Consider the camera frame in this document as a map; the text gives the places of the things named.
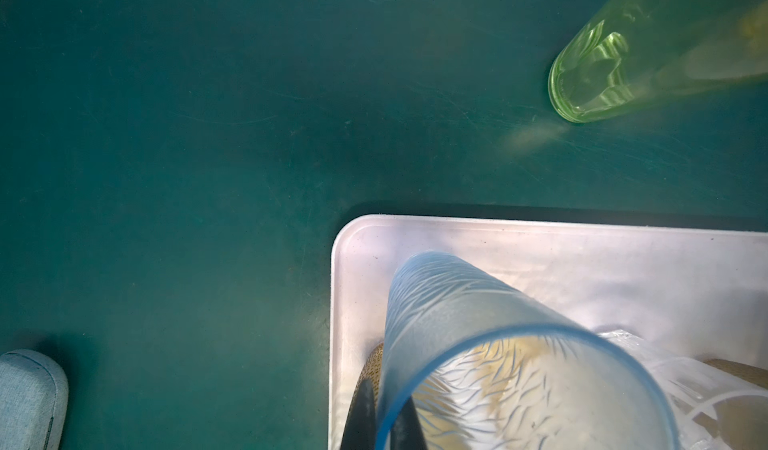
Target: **scratched green surface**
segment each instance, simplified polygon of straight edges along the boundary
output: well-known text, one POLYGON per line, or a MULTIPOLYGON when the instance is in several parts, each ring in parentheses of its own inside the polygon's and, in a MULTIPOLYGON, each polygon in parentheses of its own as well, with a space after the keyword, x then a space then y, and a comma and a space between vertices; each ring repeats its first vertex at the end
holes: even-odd
POLYGON ((605 1, 0 0, 0 351, 62 363, 62 448, 323 448, 359 213, 766 221, 765 84, 555 115, 605 1))

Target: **glass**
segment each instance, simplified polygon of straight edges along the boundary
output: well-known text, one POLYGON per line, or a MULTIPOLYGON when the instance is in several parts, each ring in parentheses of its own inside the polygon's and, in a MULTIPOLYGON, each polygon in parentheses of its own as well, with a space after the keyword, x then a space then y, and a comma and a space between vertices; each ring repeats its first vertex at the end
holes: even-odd
POLYGON ((549 96, 585 123, 768 73, 768 0, 609 0, 552 64, 549 96))
POLYGON ((768 390, 628 331, 600 336, 637 359, 667 394, 684 449, 768 448, 768 390))
POLYGON ((392 281, 377 450, 411 395, 430 448, 677 448, 640 364, 446 253, 413 256, 392 281))

